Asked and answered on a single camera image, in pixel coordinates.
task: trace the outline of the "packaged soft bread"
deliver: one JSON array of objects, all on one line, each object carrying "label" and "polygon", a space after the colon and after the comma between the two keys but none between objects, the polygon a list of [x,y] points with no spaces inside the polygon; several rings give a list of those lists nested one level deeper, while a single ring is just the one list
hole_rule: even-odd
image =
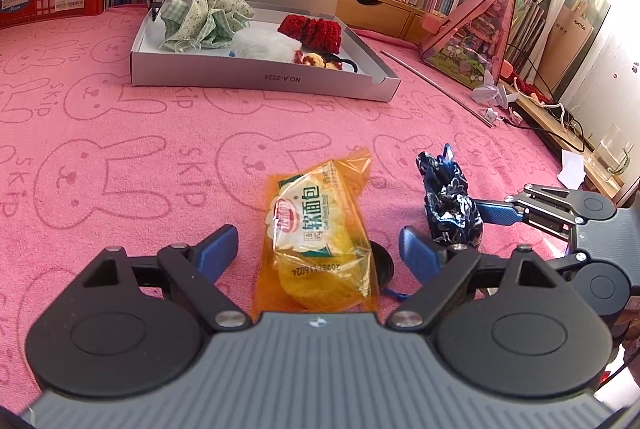
[{"label": "packaged soft bread", "polygon": [[375,311],[378,281],[356,206],[371,155],[359,150],[268,181],[269,211],[254,297],[264,311]]}]

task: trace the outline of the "black cable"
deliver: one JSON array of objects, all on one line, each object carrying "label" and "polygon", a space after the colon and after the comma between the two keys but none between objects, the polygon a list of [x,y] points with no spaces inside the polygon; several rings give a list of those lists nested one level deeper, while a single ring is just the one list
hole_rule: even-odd
[{"label": "black cable", "polygon": [[528,126],[526,126],[526,127],[525,126],[518,126],[518,125],[514,124],[513,122],[511,122],[511,120],[507,119],[506,117],[504,117],[502,120],[504,122],[506,122],[507,124],[509,124],[512,128],[518,128],[519,130],[531,130],[533,132],[543,132],[543,133],[547,133],[548,135],[557,136],[564,143],[568,144],[570,148],[575,149],[575,151],[577,151],[578,153],[584,153],[584,149],[586,147],[585,143],[584,143],[584,137],[582,137],[582,149],[580,149],[580,148],[576,148],[573,144],[571,144],[566,138],[564,138],[564,136],[558,135],[558,133],[548,132],[544,128],[530,128]]},{"label": "black cable", "polygon": [[640,347],[638,349],[636,349],[636,351],[634,351],[631,354],[631,357],[629,357],[627,361],[623,362],[623,364],[616,371],[614,371],[610,376],[608,376],[606,380],[603,380],[600,383],[598,389],[600,389],[601,387],[607,385],[609,382],[611,382],[613,379],[615,379],[620,373],[625,371],[625,369],[628,368],[629,364],[631,364],[638,355],[640,355]]},{"label": "black cable", "polygon": [[531,67],[533,68],[533,71],[536,73],[536,75],[540,78],[540,80],[543,82],[543,84],[546,86],[546,89],[548,89],[549,91],[549,95],[552,96],[553,98],[553,90],[551,88],[549,88],[549,85],[546,84],[546,81],[542,78],[542,75],[540,75],[540,72],[538,72],[538,69],[533,65],[533,63],[531,62],[530,57],[527,55],[526,51],[524,51],[522,48],[518,48],[516,45],[512,44],[512,43],[508,43],[507,47],[511,47],[511,48],[515,48],[518,52],[524,53],[526,59],[525,61],[529,61],[529,64],[531,65]]}]

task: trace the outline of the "metal stick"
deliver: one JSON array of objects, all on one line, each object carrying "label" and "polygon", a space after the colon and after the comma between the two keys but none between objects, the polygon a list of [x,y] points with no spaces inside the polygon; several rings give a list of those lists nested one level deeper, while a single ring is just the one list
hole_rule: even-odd
[{"label": "metal stick", "polygon": [[473,115],[474,117],[478,118],[479,120],[481,120],[482,122],[484,122],[487,126],[489,126],[490,128],[492,128],[494,125],[487,119],[485,119],[482,115],[480,115],[478,112],[476,112],[474,109],[470,108],[468,105],[466,105],[464,102],[462,102],[459,98],[457,98],[455,95],[450,94],[447,90],[445,90],[442,86],[440,86],[438,83],[435,83],[434,81],[432,81],[431,79],[429,79],[426,75],[423,75],[422,73],[418,72],[418,70],[416,70],[415,68],[409,66],[407,63],[405,63],[404,61],[401,61],[400,59],[398,59],[395,55],[391,55],[389,52],[385,52],[384,50],[382,50],[382,53],[385,54],[387,57],[391,57],[391,59],[393,59],[396,63],[401,64],[402,66],[404,66],[407,70],[413,72],[414,74],[416,74],[418,77],[420,77],[420,79],[423,79],[425,81],[427,81],[431,86],[433,86],[434,88],[436,88],[437,90],[440,90],[442,93],[444,93],[449,99],[451,99],[454,102],[457,102],[460,106],[462,106],[463,108],[466,109],[466,111],[468,111],[471,115]]}]

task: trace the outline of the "pink blanket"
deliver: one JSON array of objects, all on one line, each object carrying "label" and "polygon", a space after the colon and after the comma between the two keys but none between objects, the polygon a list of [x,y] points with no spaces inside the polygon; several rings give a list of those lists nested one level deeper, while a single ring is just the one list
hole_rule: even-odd
[{"label": "pink blanket", "polygon": [[[189,74],[180,88],[132,88],[129,49],[144,13],[114,8],[0,35],[0,404],[9,409],[38,394],[23,352],[31,324],[106,245],[155,253],[232,223],[240,250],[219,286],[249,310],[269,174],[368,147],[361,209],[371,239],[396,259],[393,287],[406,292],[417,283],[398,259],[398,232],[427,230],[419,151],[440,153],[450,142],[473,197],[558,185],[559,165],[533,132],[490,130],[388,58],[402,77],[390,104],[191,88]],[[414,50],[366,41],[477,107]],[[482,249],[508,255],[517,242],[544,257],[558,252],[523,225],[487,226]],[[382,305],[385,314],[394,303]]]}]

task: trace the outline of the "white fluffy object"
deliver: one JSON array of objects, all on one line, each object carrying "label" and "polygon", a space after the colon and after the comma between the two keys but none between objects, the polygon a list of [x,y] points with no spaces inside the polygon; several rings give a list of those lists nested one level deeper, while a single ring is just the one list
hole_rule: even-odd
[{"label": "white fluffy object", "polygon": [[231,51],[235,57],[281,63],[293,63],[294,53],[300,48],[300,41],[280,32],[252,27],[236,32],[231,42]]}]

